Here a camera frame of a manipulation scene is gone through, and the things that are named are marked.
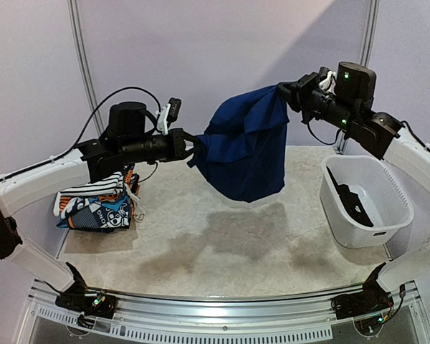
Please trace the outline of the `black garment in basket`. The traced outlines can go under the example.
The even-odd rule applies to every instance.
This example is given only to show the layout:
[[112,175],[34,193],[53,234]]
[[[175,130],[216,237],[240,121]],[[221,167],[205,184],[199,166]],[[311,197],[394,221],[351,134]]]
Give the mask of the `black garment in basket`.
[[363,208],[359,195],[352,192],[347,184],[339,184],[328,167],[327,171],[341,203],[350,218],[364,226],[373,227],[373,222],[370,220],[366,210]]

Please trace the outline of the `navy blue t-shirt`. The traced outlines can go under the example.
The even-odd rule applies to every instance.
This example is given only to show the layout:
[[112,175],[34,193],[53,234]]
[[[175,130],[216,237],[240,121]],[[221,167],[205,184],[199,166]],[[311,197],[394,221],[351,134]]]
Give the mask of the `navy blue t-shirt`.
[[204,133],[205,153],[187,165],[233,201],[251,203],[285,186],[287,104],[271,85],[225,100]]

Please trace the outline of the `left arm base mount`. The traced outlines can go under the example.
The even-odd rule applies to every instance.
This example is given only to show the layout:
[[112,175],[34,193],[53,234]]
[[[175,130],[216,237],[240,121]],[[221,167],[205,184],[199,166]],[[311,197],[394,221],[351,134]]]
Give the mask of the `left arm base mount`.
[[106,291],[90,290],[78,270],[66,263],[74,277],[74,283],[64,292],[58,292],[55,305],[78,312],[77,326],[93,329],[98,317],[113,319],[118,306],[118,298]]

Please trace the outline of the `white plastic basket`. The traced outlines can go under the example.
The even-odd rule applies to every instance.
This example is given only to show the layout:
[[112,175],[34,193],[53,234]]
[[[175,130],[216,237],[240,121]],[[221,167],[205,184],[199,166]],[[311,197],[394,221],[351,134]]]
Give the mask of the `white plastic basket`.
[[[327,167],[339,184],[359,195],[373,227],[359,224],[345,211]],[[328,156],[322,161],[320,200],[337,243],[349,249],[386,244],[411,226],[414,208],[396,177],[384,163],[370,156]]]

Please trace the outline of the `striped folded shirt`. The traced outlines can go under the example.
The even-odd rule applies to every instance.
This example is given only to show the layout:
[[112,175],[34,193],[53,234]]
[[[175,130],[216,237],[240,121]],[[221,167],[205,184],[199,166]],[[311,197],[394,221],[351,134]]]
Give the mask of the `striped folded shirt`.
[[125,189],[124,175],[115,172],[113,175],[94,183],[86,183],[80,186],[73,186],[60,191],[57,196],[62,197],[93,197],[111,196],[121,194]]

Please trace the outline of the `right wall aluminium profile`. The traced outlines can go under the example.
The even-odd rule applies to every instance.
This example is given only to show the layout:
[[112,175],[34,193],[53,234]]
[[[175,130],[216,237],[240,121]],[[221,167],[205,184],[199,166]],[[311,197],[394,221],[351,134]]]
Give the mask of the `right wall aluminium profile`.
[[368,67],[373,50],[373,42],[376,34],[380,1],[370,0],[365,23],[365,31],[361,45],[359,64]]

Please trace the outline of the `left wall aluminium profile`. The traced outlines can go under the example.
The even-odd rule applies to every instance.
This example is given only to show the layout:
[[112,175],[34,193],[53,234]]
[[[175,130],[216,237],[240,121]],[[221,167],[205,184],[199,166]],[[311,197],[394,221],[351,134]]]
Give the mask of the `left wall aluminium profile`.
[[75,44],[75,53],[77,55],[82,83],[85,89],[88,105],[91,110],[94,110],[95,107],[97,106],[97,97],[95,94],[95,88],[92,81],[89,61],[87,58],[87,50],[85,48],[85,41],[84,41],[83,32],[82,32],[82,22],[81,22],[79,1],[68,0],[67,5],[68,5],[68,13],[69,13],[69,18],[71,23],[73,41]]

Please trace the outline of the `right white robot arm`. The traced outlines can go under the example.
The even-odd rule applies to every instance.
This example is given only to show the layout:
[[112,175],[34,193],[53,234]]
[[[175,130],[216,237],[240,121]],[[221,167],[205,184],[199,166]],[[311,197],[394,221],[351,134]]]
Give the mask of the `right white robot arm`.
[[373,110],[375,86],[375,72],[354,62],[278,84],[304,124],[323,120],[365,151],[322,163],[320,199],[336,242],[347,249],[382,246],[411,225],[413,207],[390,167],[430,194],[430,148],[407,124]]

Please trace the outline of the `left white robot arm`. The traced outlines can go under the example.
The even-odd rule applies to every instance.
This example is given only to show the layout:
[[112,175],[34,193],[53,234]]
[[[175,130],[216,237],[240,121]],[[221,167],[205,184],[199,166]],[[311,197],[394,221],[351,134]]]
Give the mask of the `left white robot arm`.
[[168,128],[180,107],[176,98],[155,115],[140,102],[113,105],[108,126],[98,139],[77,143],[67,153],[0,177],[0,259],[25,268],[64,293],[77,311],[87,310],[92,295],[77,270],[19,234],[13,216],[40,199],[98,182],[129,164],[188,158],[201,148],[201,142],[181,128]]

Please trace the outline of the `aluminium front rail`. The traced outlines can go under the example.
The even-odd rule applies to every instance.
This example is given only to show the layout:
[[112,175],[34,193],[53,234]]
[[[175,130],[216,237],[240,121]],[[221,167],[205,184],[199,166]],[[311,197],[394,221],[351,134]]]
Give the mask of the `aluminium front rail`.
[[340,319],[334,297],[358,292],[353,285],[303,295],[247,298],[153,297],[117,293],[110,319],[91,328],[77,313],[55,305],[56,294],[35,281],[29,292],[18,343],[430,343],[430,324],[413,282],[406,296],[393,295],[393,319],[379,312],[364,320]]

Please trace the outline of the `wall aluminium profile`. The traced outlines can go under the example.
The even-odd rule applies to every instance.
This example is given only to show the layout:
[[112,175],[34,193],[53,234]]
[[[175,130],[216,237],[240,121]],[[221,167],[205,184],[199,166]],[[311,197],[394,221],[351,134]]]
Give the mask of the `wall aluminium profile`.
[[365,31],[361,45],[359,64],[368,67],[373,50],[373,42],[376,34],[380,1],[370,0],[365,23]]
[[79,1],[68,0],[67,5],[68,5],[68,13],[69,13],[69,18],[71,23],[73,41],[75,44],[75,53],[77,55],[82,83],[85,89],[88,105],[91,110],[94,110],[95,107],[97,106],[97,97],[95,94],[95,88],[92,81],[89,61],[87,58],[87,50],[85,48],[85,41],[84,41],[83,32],[82,32],[82,22],[81,22]]

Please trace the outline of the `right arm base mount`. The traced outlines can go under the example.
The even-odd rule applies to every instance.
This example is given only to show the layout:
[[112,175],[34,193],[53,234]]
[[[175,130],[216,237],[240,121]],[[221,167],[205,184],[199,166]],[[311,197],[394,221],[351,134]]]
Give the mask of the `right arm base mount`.
[[386,292],[378,284],[379,273],[385,265],[386,263],[378,265],[370,273],[360,292],[341,294],[331,300],[336,318],[352,318],[356,331],[366,338],[380,333],[383,326],[401,309],[406,296],[406,286],[402,284],[399,287],[400,302],[394,307],[391,292]]

